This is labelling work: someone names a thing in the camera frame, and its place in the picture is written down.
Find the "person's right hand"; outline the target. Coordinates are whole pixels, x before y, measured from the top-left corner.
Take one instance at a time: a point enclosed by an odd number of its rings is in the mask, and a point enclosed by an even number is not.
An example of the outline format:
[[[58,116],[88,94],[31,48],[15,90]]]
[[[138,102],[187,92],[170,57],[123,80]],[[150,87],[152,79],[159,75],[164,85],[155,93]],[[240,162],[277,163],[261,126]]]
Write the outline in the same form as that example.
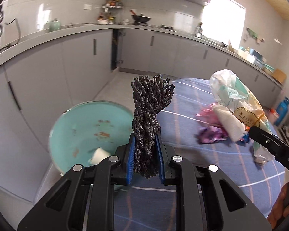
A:
[[[272,230],[289,230],[289,182],[282,187],[267,221]]]

